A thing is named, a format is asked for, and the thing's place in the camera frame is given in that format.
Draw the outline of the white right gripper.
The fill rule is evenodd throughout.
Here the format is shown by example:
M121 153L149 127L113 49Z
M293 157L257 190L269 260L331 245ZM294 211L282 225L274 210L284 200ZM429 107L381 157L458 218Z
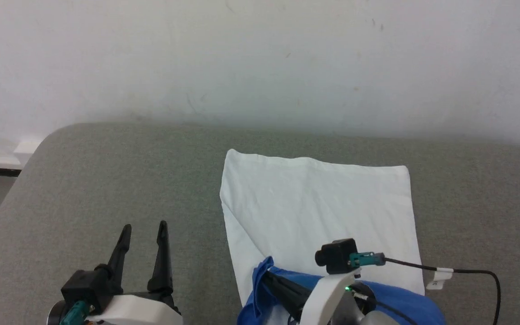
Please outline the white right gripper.
M328 275L316 284L312 275L267 271L261 278L261 312L280 306L289 322L300 325L397 325L386 313L360 310L349 288L359 276L360 271Z

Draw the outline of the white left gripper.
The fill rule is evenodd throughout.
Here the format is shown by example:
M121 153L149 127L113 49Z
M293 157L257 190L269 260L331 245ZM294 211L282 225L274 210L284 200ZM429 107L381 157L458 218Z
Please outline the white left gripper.
M167 222L161 221L156 243L158 251L149 292L123 294L121 286L125 255L130 248L132 226L124 225L110 256L106 271L107 288L113 295L100 312L92 312L86 321L95 325L183 325L181 313L172 297L173 276Z

